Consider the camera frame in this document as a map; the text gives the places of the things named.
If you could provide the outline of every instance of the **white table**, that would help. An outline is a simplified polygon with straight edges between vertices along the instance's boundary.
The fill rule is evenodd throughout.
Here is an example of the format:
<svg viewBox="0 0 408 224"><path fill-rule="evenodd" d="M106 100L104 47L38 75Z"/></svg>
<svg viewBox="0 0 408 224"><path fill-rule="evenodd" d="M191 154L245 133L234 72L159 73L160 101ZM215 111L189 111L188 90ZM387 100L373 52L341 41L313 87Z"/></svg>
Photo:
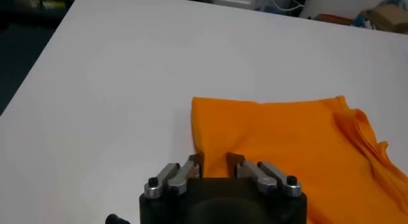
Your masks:
<svg viewBox="0 0 408 224"><path fill-rule="evenodd" d="M344 94L408 172L408 36L181 0L76 0L0 117L0 222L138 223L193 96Z"/></svg>

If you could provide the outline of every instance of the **screw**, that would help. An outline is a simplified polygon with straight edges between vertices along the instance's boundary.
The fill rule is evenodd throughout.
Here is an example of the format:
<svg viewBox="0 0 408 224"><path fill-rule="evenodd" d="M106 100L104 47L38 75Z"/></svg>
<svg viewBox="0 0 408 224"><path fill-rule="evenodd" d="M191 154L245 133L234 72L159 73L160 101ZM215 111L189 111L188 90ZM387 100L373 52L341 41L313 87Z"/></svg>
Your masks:
<svg viewBox="0 0 408 224"><path fill-rule="evenodd" d="M289 175L286 178L286 183L290 186L294 186L298 183L298 179L295 176Z"/></svg>
<svg viewBox="0 0 408 224"><path fill-rule="evenodd" d="M151 177L147 183L150 187L156 187L159 185L159 179L157 177Z"/></svg>

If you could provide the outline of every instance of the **orange cloth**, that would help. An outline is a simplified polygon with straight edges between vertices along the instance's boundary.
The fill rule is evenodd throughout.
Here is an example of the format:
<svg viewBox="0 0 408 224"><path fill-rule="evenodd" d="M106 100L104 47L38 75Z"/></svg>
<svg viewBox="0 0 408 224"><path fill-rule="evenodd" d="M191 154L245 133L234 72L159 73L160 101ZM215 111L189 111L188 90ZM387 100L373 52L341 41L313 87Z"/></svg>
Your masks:
<svg viewBox="0 0 408 224"><path fill-rule="evenodd" d="M226 177L226 153L243 154L299 178L309 223L408 223L407 176L343 96L297 103L194 98L192 124L205 177Z"/></svg>

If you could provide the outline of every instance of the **cable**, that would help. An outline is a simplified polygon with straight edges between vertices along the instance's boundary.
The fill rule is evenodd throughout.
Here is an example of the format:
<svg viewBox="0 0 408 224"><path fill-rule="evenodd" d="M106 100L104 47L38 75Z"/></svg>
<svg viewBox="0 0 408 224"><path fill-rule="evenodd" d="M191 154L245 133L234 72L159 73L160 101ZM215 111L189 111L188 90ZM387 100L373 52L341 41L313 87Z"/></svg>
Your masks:
<svg viewBox="0 0 408 224"><path fill-rule="evenodd" d="M296 1L296 0L292 0L292 1L294 1L294 2L295 2L296 4L298 4L298 5L295 6L295 7L293 7L293 8L290 8L290 9L281 8L280 6L278 6L278 5L276 4L275 0L269 0L269 1L271 1L271 2L273 3L273 5L274 5L278 10L284 11L284 12L289 12L289 11L293 11L293 10L297 10L297 9L299 9L299 8L305 7L303 4L300 4L300 3L299 3L298 1Z"/></svg>

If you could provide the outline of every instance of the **dark floor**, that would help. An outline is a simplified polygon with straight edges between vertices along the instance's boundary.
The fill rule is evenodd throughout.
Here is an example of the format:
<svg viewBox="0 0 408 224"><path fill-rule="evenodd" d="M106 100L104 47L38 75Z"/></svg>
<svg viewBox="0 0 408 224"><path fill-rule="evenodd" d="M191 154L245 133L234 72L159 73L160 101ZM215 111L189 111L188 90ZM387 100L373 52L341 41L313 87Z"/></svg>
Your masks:
<svg viewBox="0 0 408 224"><path fill-rule="evenodd" d="M0 31L0 115L55 29L10 24Z"/></svg>

